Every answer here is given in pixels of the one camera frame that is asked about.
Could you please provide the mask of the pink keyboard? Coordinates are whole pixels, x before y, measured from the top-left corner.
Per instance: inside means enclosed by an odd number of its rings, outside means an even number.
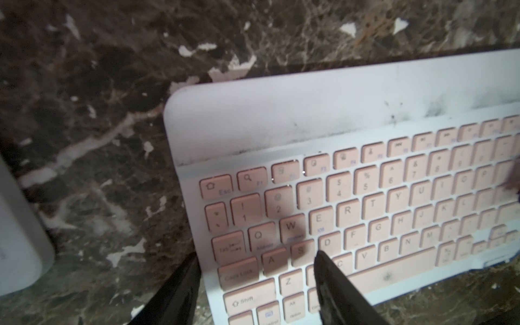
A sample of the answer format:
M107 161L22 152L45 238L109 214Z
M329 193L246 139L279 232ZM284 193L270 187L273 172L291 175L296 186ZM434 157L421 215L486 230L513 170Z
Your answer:
M216 324L318 324L519 254L519 51L194 85L164 123Z

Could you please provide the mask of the green keyboard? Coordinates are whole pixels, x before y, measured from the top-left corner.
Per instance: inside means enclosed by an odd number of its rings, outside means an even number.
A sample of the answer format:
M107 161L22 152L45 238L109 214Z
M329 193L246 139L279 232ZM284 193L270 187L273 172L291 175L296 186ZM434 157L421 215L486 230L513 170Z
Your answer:
M1 295L33 285L54 260L49 236L1 161Z

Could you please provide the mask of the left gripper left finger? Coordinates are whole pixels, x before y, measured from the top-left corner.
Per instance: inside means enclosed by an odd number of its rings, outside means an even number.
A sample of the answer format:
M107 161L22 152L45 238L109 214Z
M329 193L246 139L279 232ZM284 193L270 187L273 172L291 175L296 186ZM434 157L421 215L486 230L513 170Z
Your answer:
M200 279L198 257L196 253L191 253L129 325L192 324Z

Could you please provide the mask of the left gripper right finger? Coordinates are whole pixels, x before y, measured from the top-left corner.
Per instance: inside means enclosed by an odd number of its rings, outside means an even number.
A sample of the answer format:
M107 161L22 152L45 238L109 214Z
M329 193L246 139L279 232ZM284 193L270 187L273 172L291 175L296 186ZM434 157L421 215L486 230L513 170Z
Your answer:
M323 324L387 324L323 251L316 254L314 276Z

